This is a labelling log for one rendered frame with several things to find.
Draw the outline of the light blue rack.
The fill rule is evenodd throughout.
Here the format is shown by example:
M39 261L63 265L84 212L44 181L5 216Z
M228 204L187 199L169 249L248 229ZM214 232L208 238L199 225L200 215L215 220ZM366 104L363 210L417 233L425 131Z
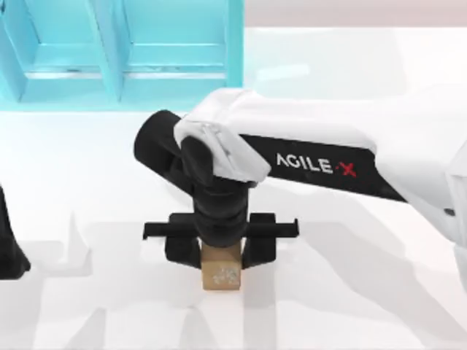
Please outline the light blue rack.
M188 109L244 74L245 0L0 0L0 111Z

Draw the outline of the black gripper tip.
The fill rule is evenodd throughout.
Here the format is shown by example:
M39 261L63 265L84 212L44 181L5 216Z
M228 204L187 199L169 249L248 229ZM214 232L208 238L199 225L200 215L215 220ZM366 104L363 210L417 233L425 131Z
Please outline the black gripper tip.
M5 200L0 186L0 281L18 280L31 270L31 263L13 233Z

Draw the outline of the brown cardboard box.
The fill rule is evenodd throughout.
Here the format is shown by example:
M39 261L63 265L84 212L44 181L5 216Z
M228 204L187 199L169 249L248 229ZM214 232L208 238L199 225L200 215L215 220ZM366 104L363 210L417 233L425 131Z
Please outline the brown cardboard box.
M206 291L238 291L242 283L242 245L201 244L201 279Z

